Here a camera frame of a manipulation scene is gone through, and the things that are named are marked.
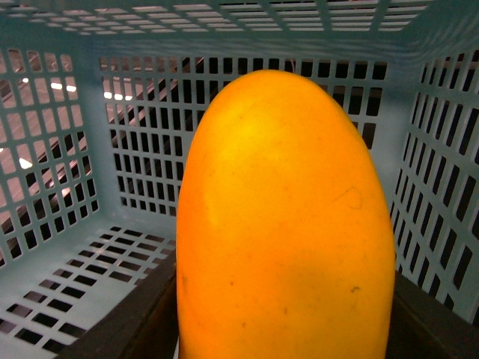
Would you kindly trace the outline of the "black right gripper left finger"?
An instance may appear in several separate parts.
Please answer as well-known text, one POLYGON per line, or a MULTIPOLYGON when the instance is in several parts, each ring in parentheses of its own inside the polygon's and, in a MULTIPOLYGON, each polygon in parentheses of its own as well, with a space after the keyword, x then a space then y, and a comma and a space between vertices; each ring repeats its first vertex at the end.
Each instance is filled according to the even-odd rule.
POLYGON ((58 358, 173 358, 178 339, 176 259, 169 254, 58 358))

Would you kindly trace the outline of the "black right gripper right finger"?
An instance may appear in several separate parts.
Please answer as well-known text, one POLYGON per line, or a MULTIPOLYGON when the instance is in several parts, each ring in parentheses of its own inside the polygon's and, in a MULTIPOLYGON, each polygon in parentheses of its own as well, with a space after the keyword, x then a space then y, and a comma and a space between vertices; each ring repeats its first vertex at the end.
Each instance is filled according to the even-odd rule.
POLYGON ((396 273, 387 358, 477 358, 478 329, 396 273))

